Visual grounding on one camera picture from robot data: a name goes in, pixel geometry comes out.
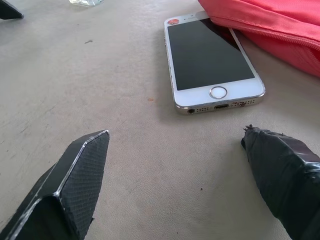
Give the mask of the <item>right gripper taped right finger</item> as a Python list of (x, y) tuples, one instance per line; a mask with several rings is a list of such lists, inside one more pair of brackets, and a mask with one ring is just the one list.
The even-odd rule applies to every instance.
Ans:
[(256, 186), (292, 240), (320, 240), (320, 157), (283, 133), (252, 125), (244, 129)]

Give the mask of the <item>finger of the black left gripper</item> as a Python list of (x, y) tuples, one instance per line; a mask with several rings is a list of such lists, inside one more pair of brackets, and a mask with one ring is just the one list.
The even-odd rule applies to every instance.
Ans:
[(14, 20), (23, 19), (24, 15), (6, 0), (0, 0), (0, 19)]

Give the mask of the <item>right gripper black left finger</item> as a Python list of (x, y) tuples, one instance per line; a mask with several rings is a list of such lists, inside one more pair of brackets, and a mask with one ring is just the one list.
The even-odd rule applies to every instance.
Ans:
[(84, 240), (99, 198), (110, 135), (74, 140), (33, 185), (0, 240)]

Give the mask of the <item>clear transparent phone case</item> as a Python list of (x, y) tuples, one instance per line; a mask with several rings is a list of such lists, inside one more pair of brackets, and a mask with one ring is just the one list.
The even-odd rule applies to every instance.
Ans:
[(100, 5), (104, 0), (68, 0), (71, 4), (85, 6), (85, 7), (95, 7)]

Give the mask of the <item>white smartphone with black screen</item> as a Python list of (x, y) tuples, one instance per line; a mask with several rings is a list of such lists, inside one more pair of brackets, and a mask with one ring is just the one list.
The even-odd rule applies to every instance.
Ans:
[(164, 21), (174, 105), (193, 115), (260, 103), (266, 88), (231, 28), (205, 11)]

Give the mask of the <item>pink fabric zipper pouch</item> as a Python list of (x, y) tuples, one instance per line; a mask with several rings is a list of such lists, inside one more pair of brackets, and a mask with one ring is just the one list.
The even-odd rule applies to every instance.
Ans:
[(198, 0), (211, 21), (320, 78), (320, 0)]

